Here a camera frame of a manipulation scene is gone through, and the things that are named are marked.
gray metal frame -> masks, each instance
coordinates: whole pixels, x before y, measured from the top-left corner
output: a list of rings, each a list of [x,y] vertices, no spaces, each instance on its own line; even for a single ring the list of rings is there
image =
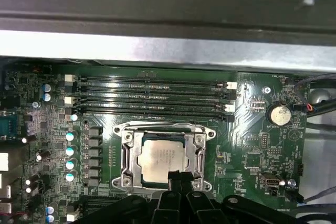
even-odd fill
[[[158,131],[160,128],[177,130],[176,132]],[[188,166],[183,172],[192,172],[194,190],[210,191],[212,185],[204,180],[204,162],[206,141],[216,137],[216,132],[202,125],[189,123],[162,123],[131,121],[113,127],[113,132],[121,137],[121,176],[112,180],[112,186],[128,193],[153,193],[158,189],[145,188],[141,182],[141,167],[138,157],[142,153],[142,139],[146,134],[180,135],[185,139],[185,156]]]

integrated circuit chip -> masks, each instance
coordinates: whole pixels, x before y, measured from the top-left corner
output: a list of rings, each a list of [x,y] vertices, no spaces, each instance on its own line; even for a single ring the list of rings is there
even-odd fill
[[[15,107],[20,107],[21,99],[20,96],[6,96],[0,98],[0,110],[13,109]]]
[[[48,123],[47,122],[40,122],[40,128],[41,129],[46,129],[48,127]]]
[[[59,217],[59,222],[60,223],[67,223],[67,217],[66,216],[60,216]]]
[[[99,179],[89,179],[89,186],[99,186]]]
[[[100,154],[100,150],[97,148],[91,148],[89,149],[89,156],[91,157],[97,157]]]
[[[183,144],[177,141],[147,140],[138,163],[144,181],[168,183],[168,172],[183,169]]]
[[[65,115],[72,115],[72,108],[65,108],[64,113]]]
[[[90,168],[89,169],[89,176],[90,177],[99,177],[100,174],[100,168],[95,167],[95,168]]]
[[[59,205],[59,206],[66,206],[66,205],[67,205],[67,200],[66,200],[66,199],[61,199],[61,200],[58,202],[58,205]]]
[[[55,148],[58,149],[58,150],[63,150],[64,149],[64,144],[63,143],[56,143]]]
[[[69,191],[69,187],[68,186],[61,186],[61,192],[62,193],[67,193]]]
[[[245,158],[245,168],[259,168],[261,162],[261,154],[260,153],[246,153]]]
[[[96,126],[96,127],[91,127],[89,129],[89,135],[90,136],[99,136],[101,135],[101,133],[103,133],[103,128]]]
[[[89,139],[89,146],[90,147],[98,147],[102,143],[102,138],[101,137],[92,137]]]
[[[100,165],[100,160],[97,158],[90,158],[88,159],[89,161],[89,166],[99,166]]]

red wire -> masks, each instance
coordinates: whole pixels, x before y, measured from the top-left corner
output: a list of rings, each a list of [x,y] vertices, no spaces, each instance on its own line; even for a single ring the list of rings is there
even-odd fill
[[[308,111],[313,111],[314,110],[313,106],[310,103],[307,103],[307,109],[308,109]]]
[[[14,215],[25,215],[27,214],[26,212],[16,212]]]

cable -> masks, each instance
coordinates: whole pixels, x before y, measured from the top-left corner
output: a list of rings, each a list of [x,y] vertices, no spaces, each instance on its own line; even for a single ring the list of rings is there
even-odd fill
[[[325,215],[325,214],[309,214],[309,215],[304,215],[298,218],[298,220],[309,222],[309,221],[314,221],[314,220],[324,220],[324,221],[329,221],[333,222],[335,221],[335,218],[333,218],[331,215]]]
[[[311,118],[313,116],[317,116],[317,115],[323,115],[323,114],[326,114],[326,113],[329,113],[329,112],[332,112],[336,110],[336,105],[335,106],[332,106],[332,107],[329,107],[329,108],[326,108],[326,109],[319,109],[319,110],[315,110],[311,113],[308,113],[307,117],[308,118]]]
[[[294,208],[290,215],[296,216],[298,214],[308,214],[311,212],[318,213],[318,214],[327,214],[331,212],[335,212],[336,204],[313,204],[313,205],[303,205],[297,208]]]
[[[81,64],[83,62],[83,60],[68,60],[68,61],[76,64]]]
[[[113,66],[103,64],[103,63],[101,63],[99,60],[93,60],[93,61],[96,62],[96,63],[98,63],[98,64],[101,65],[101,66],[109,67],[109,68],[113,68]]]
[[[311,196],[311,197],[303,200],[303,202],[304,203],[308,203],[308,202],[310,202],[312,200],[319,199],[319,198],[322,198],[322,197],[324,197],[326,195],[333,194],[333,193],[336,193],[336,186],[328,188],[328,189],[326,189],[326,190],[324,190],[324,191],[322,191],[322,192],[320,192],[320,193],[318,193],[318,194],[316,194],[314,196]]]
[[[332,78],[336,78],[336,73],[327,73],[327,74],[321,74],[319,76],[308,77],[306,79],[298,81],[294,85],[293,90],[294,90],[295,94],[300,98],[300,100],[307,106],[308,111],[314,111],[314,107],[308,102],[308,100],[305,98],[305,96],[303,94],[301,94],[299,88],[305,83],[309,83],[309,82],[312,82],[312,81],[318,81],[318,80],[324,80],[324,79],[332,79]]]
[[[306,128],[318,130],[318,131],[328,131],[336,132],[336,126],[328,124],[315,124],[315,123],[306,123]]]

screw hole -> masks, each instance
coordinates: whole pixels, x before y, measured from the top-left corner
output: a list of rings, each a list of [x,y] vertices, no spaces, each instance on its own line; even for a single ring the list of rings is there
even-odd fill
[[[195,198],[200,198],[200,196],[202,196],[202,194],[199,193],[199,192],[197,192],[197,191],[195,191],[195,192],[193,192],[193,196],[194,196]]]

